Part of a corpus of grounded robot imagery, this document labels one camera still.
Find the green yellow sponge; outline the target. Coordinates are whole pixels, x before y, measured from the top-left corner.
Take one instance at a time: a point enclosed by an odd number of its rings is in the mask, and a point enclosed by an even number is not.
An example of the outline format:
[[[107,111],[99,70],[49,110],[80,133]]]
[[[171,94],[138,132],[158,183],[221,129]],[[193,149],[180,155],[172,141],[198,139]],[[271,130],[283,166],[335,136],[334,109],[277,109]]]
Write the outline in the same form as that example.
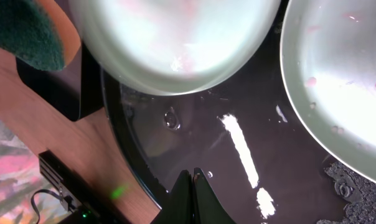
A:
[[[63,70],[80,36],[54,0],[0,0],[0,48],[38,70]]]

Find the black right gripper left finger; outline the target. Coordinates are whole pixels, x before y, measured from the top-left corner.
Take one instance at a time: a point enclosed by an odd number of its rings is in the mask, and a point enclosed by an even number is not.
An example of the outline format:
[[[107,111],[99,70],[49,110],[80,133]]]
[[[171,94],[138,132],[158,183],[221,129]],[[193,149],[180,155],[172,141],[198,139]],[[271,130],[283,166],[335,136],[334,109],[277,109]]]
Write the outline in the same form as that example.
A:
[[[183,170],[169,196],[151,224],[191,224],[193,220],[192,177]]]

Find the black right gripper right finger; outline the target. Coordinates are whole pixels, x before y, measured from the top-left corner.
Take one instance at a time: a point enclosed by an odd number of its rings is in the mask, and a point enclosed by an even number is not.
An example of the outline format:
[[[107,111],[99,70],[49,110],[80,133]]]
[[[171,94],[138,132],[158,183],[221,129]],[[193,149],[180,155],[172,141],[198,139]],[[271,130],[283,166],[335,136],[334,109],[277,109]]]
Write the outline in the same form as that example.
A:
[[[194,169],[192,180],[194,223],[198,224],[235,224],[224,210],[212,190],[202,169]]]

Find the green plate with red stain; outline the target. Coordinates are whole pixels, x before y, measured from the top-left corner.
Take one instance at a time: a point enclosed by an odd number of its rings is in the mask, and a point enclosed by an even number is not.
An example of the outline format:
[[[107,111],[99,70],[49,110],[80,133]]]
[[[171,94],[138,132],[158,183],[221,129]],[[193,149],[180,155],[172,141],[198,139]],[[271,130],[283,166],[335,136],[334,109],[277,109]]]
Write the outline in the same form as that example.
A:
[[[158,96],[212,88],[264,41],[280,0],[72,0],[90,53],[120,83]]]

